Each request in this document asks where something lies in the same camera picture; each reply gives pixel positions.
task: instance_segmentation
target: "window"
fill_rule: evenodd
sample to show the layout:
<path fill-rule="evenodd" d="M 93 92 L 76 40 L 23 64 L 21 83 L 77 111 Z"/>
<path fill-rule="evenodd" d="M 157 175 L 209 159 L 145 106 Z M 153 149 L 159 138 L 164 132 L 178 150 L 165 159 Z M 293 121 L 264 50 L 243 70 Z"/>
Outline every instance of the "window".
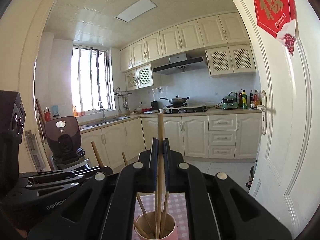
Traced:
<path fill-rule="evenodd" d="M 74 46 L 71 58 L 72 103 L 78 112 L 113 109 L 108 51 Z"/>

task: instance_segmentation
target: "chopstick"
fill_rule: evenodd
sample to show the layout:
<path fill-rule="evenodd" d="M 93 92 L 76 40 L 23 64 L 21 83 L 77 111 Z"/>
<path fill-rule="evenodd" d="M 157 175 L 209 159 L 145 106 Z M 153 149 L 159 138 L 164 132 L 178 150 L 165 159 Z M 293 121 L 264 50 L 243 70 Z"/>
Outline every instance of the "chopstick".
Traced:
<path fill-rule="evenodd" d="M 122 153 L 122 158 L 123 158 L 123 161 L 124 161 L 124 165 L 127 166 L 127 165 L 128 165 L 128 162 L 127 162 L 127 158 L 125 157 L 124 152 Z M 153 233 L 152 233 L 152 231 L 154 231 L 154 229 L 153 229 L 153 227 L 151 226 L 150 219 L 149 219 L 148 214 L 147 214 L 147 212 L 146 212 L 146 210 L 145 210 L 145 208 L 144 208 L 144 206 L 143 206 L 143 203 L 142 203 L 142 200 L 141 200 L 141 198 L 140 198 L 140 196 L 139 196 L 139 193 L 137 193 L 137 200 L 138 200 L 138 203 L 139 203 L 140 208 L 141 208 L 141 210 L 142 210 L 142 213 L 143 213 L 144 217 L 146 218 L 146 221 L 147 221 L 147 223 L 148 223 L 148 226 L 149 226 L 150 229 L 151 229 L 152 237 L 154 238 L 154 235 L 153 235 Z"/>

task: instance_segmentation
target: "white door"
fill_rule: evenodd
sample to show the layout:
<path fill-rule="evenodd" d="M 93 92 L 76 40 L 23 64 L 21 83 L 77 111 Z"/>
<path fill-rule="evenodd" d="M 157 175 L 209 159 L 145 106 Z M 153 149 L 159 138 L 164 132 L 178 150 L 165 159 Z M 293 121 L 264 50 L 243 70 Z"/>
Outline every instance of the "white door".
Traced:
<path fill-rule="evenodd" d="M 132 67 L 140 66 L 143 63 L 146 63 L 146 51 L 144 48 L 144 41 L 137 41 L 131 45 L 131 54 L 132 54 Z"/>
<path fill-rule="evenodd" d="M 84 149 L 84 156 L 85 158 L 90 159 L 91 167 L 96 167 L 99 166 L 99 164 L 96 155 L 94 154 L 91 142 L 95 143 L 103 165 L 109 166 L 110 163 L 104 147 L 104 138 L 102 136 L 101 129 L 81 134 L 81 147 Z"/>
<path fill-rule="evenodd" d="M 206 49 L 211 76 L 233 73 L 230 51 L 228 47 Z"/>
<path fill-rule="evenodd" d="M 256 158 L 261 126 L 261 113 L 237 114 L 235 158 Z"/>
<path fill-rule="evenodd" d="M 127 90 L 134 90 L 138 89 L 138 77 L 137 77 L 137 70 L 132 70 L 125 73 L 125 82 L 127 85 Z"/>
<path fill-rule="evenodd" d="M 160 33 L 144 38 L 144 48 L 147 62 L 162 58 Z"/>
<path fill-rule="evenodd" d="M 247 29 L 239 13 L 226 13 L 219 15 L 222 28 L 228 43 L 247 42 L 250 43 Z"/>
<path fill-rule="evenodd" d="M 179 24 L 178 31 L 182 51 L 203 48 L 203 41 L 197 20 Z"/>
<path fill-rule="evenodd" d="M 102 128 L 105 148 L 112 169 L 124 163 L 122 153 L 127 153 L 126 134 L 123 123 Z"/>
<path fill-rule="evenodd" d="M 122 72 L 132 68 L 131 46 L 120 51 L 120 66 Z"/>
<path fill-rule="evenodd" d="M 138 87 L 144 88 L 153 85 L 151 65 L 137 69 Z"/>
<path fill-rule="evenodd" d="M 197 21 L 205 47 L 227 44 L 227 38 L 218 15 L 201 18 Z"/>
<path fill-rule="evenodd" d="M 164 117 L 164 136 L 169 139 L 170 149 L 184 155 L 181 117 Z"/>
<path fill-rule="evenodd" d="M 135 119 L 124 122 L 124 131 L 126 134 L 126 142 L 128 152 L 125 153 L 127 160 L 139 155 L 140 152 L 146 150 L 143 139 L 141 119 Z"/>
<path fill-rule="evenodd" d="M 160 31 L 160 41 L 163 57 L 182 52 L 177 26 Z"/>
<path fill-rule="evenodd" d="M 234 73 L 256 71 L 251 47 L 249 44 L 230 46 L 229 51 Z"/>
<path fill-rule="evenodd" d="M 153 138 L 158 138 L 158 118 L 142 117 L 141 122 L 146 150 L 150 150 Z"/>
<path fill-rule="evenodd" d="M 209 157 L 208 116 L 183 116 L 184 155 Z"/>

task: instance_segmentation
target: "lattice cabinet door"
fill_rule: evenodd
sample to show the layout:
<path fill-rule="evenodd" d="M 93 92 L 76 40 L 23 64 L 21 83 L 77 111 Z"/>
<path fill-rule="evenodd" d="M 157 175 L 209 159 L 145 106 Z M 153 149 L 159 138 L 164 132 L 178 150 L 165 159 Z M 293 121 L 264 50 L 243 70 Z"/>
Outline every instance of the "lattice cabinet door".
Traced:
<path fill-rule="evenodd" d="M 211 76 L 233 73 L 228 47 L 206 49 Z"/>
<path fill-rule="evenodd" d="M 146 65 L 137 69 L 139 88 L 153 85 L 151 65 Z"/>
<path fill-rule="evenodd" d="M 252 50 L 249 44 L 230 46 L 229 50 L 234 73 L 256 71 Z"/>
<path fill-rule="evenodd" d="M 125 82 L 127 83 L 127 90 L 128 91 L 139 88 L 136 69 L 125 73 Z"/>

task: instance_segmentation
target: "countertop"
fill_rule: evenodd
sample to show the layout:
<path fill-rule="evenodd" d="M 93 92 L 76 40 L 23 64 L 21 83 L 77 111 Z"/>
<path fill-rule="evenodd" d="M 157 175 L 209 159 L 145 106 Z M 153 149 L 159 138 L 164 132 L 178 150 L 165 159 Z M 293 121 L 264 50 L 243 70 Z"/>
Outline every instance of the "countertop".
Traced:
<path fill-rule="evenodd" d="M 182 113 L 182 114 L 164 114 L 164 117 L 175 117 L 175 116 L 197 116 L 197 115 L 219 115 L 219 114 L 249 114 L 249 113 L 261 113 L 260 110 L 258 109 L 230 109 L 230 110 L 224 110 L 224 109 L 216 109 L 214 107 L 210 108 L 208 111 L 206 112 L 201 112 L 201 113 Z M 83 127 L 83 129 L 80 130 L 80 133 L 86 133 L 86 132 L 90 132 L 90 131 L 94 131 L 97 129 L 102 129 L 111 125 L 115 125 L 115 124 L 119 124 L 119 123 L 123 123 L 123 122 L 128 122 L 134 119 L 138 119 L 138 118 L 148 118 L 148 117 L 158 117 L 158 113 L 155 114 L 132 114 L 130 115 L 129 118 L 123 119 L 123 120 L 119 120 L 116 122 L 112 122 L 112 123 L 106 123 L 106 124 L 102 124 L 102 125 L 98 125 L 95 127 L 88 127 L 88 126 L 83 126 L 83 125 L 79 125 L 81 127 Z"/>

